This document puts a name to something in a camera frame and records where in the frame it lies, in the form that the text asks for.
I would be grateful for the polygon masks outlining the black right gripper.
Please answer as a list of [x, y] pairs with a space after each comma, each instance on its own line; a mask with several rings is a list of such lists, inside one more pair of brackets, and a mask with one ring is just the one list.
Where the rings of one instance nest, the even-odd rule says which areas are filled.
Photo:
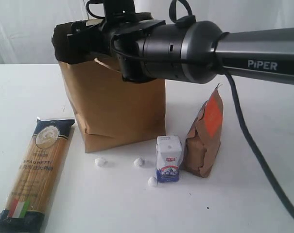
[[155, 19], [103, 19], [76, 21], [54, 29], [54, 55], [58, 61], [87, 61], [96, 55], [120, 61], [164, 61], [164, 53], [151, 51], [147, 41], [166, 23]]

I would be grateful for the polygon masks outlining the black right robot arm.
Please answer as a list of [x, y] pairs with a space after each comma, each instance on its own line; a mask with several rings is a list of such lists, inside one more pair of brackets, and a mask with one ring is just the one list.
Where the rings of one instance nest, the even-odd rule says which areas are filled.
[[55, 57], [68, 64], [115, 57], [122, 79], [166, 79], [205, 84], [230, 74], [294, 85], [294, 28], [223, 32], [215, 23], [167, 24], [163, 20], [88, 26], [57, 25]]

